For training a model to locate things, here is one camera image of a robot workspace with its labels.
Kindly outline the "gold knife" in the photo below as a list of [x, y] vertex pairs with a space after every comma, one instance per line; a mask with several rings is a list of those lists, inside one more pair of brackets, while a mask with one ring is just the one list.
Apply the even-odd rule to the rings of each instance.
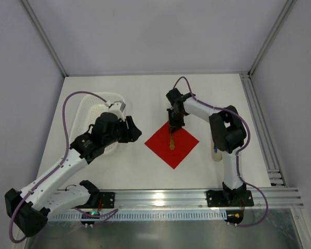
[[169, 129], [169, 148], [170, 148], [170, 150], [175, 149], [175, 141], [174, 141], [174, 137], [173, 137], [173, 129], [172, 128]]

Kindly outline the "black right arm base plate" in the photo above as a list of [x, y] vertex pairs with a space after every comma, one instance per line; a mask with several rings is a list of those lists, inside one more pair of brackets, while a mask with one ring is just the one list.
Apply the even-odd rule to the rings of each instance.
[[222, 190], [208, 190], [206, 192], [206, 201], [207, 206], [210, 208], [252, 207], [255, 205], [250, 190], [246, 190], [241, 197], [236, 197], [233, 200], [227, 200]]

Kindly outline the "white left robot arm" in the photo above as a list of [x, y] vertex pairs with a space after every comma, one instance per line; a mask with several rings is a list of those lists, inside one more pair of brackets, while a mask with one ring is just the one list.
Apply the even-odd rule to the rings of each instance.
[[141, 134], [131, 116], [121, 119], [114, 113], [102, 113], [95, 124], [89, 125], [87, 132], [69, 144], [62, 159], [46, 173], [19, 191], [12, 188], [5, 193], [9, 226], [16, 225], [25, 237], [33, 237], [51, 217], [76, 206], [95, 204], [100, 191], [90, 181], [82, 181], [58, 197], [54, 193], [78, 171], [102, 155], [106, 147], [116, 142], [135, 142]]

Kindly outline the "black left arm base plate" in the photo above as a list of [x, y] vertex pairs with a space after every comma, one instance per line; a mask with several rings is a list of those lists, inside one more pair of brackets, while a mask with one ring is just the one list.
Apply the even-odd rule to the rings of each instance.
[[113, 209], [115, 207], [114, 192], [100, 192], [98, 209]]

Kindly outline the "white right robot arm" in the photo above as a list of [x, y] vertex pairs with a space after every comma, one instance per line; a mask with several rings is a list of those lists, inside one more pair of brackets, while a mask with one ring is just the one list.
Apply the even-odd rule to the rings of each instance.
[[196, 98], [192, 93], [182, 94], [174, 88], [166, 94], [171, 107], [167, 109], [169, 132], [181, 129], [184, 117], [194, 115], [210, 125], [214, 153], [221, 153], [224, 180], [221, 190], [206, 191], [207, 206], [219, 208], [240, 206], [248, 198], [247, 184], [240, 175], [240, 149], [244, 147], [247, 132], [234, 106], [215, 107]]

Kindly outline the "red paper napkin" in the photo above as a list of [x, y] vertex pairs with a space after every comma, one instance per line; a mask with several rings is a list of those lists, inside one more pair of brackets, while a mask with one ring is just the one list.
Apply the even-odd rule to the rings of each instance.
[[172, 169], [176, 169], [198, 143], [199, 140], [183, 128], [170, 133], [167, 121], [145, 145]]

